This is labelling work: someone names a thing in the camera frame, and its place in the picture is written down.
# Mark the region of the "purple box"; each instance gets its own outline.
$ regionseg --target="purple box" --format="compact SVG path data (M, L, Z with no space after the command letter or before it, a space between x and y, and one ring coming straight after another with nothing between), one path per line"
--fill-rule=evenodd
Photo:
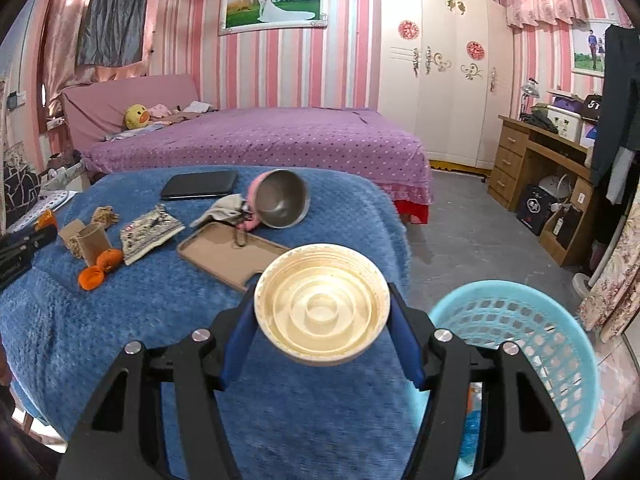
M582 109L582 103L577 99L573 99L572 97L565 96L554 96L553 106L556 108L562 108L562 110L568 110L570 112L574 112L576 114L580 113Z

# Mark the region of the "metal bowl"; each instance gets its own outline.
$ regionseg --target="metal bowl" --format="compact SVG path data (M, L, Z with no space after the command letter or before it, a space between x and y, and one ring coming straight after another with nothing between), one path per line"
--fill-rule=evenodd
M389 289L362 254L332 244L287 251L258 280L255 317L290 359L335 366L362 354L385 327Z
M258 183L250 206L260 221L274 229L299 223L309 210L305 181L289 170L273 170Z

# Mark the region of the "gray floor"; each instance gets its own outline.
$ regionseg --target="gray floor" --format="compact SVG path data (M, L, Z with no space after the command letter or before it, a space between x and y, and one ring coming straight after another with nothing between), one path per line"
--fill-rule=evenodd
M573 273L486 193L480 178L434 171L429 224L407 226L412 248L411 306L427 311L448 292L477 280L510 280L548 294L574 313Z

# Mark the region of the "black notebook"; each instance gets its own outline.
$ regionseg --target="black notebook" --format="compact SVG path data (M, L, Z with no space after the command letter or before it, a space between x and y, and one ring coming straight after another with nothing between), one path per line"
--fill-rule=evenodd
M172 176L162 188L162 200L189 200L225 196L238 177L235 170L210 171L208 173L186 173Z

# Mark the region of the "beige tray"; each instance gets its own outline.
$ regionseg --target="beige tray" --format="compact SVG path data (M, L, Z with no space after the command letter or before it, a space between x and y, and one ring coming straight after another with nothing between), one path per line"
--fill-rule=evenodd
M181 242L177 251L180 257L245 292L246 282L289 248L252 234L247 234L246 245L239 247L235 234L233 227L212 222ZM238 235L244 240L244 233Z

